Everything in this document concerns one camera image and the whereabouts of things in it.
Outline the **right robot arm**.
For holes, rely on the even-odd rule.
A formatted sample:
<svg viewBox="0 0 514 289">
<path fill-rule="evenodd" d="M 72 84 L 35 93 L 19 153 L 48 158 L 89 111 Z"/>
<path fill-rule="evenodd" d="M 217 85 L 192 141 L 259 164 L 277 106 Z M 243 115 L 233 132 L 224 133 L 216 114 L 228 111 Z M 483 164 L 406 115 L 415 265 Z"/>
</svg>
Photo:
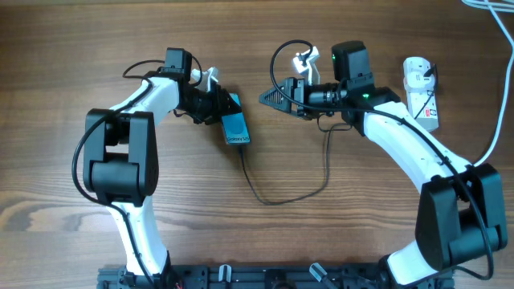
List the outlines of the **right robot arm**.
<svg viewBox="0 0 514 289">
<path fill-rule="evenodd" d="M 449 151 L 396 93 L 377 87 L 363 42 L 332 47 L 333 83 L 319 82 L 316 59 L 314 46 L 299 53 L 294 58 L 298 76 L 274 82 L 260 102 L 304 120 L 340 113 L 386 151 L 419 192 L 414 241 L 377 263 L 345 266 L 339 287 L 441 288 L 466 262 L 492 261 L 508 243 L 499 173 Z"/>
</svg>

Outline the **teal Galaxy smartphone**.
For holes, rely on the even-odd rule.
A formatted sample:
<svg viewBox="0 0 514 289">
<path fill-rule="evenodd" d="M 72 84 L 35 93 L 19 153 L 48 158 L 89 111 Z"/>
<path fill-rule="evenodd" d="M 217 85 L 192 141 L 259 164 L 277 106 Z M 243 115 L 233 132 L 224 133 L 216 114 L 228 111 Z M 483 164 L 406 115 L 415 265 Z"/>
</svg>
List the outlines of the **teal Galaxy smartphone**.
<svg viewBox="0 0 514 289">
<path fill-rule="evenodd" d="M 248 145 L 250 134 L 242 112 L 222 117 L 222 128 L 228 145 Z"/>
</svg>

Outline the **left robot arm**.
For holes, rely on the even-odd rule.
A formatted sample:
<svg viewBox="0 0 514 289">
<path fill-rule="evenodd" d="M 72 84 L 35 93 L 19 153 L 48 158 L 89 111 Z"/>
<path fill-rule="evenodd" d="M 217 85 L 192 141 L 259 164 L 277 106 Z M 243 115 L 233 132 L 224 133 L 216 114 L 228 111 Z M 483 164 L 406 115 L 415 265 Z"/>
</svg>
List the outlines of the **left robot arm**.
<svg viewBox="0 0 514 289">
<path fill-rule="evenodd" d="M 158 69 L 138 76 L 140 87 L 110 109 L 92 109 L 71 164 L 75 187 L 113 216 L 127 262 L 99 271 L 99 288 L 182 288 L 157 228 L 153 193 L 159 178 L 156 127 L 169 114 L 195 124 L 221 123 L 229 145 L 250 135 L 239 97 L 218 83 L 218 69 L 193 68 L 196 58 L 168 48 Z"/>
</svg>

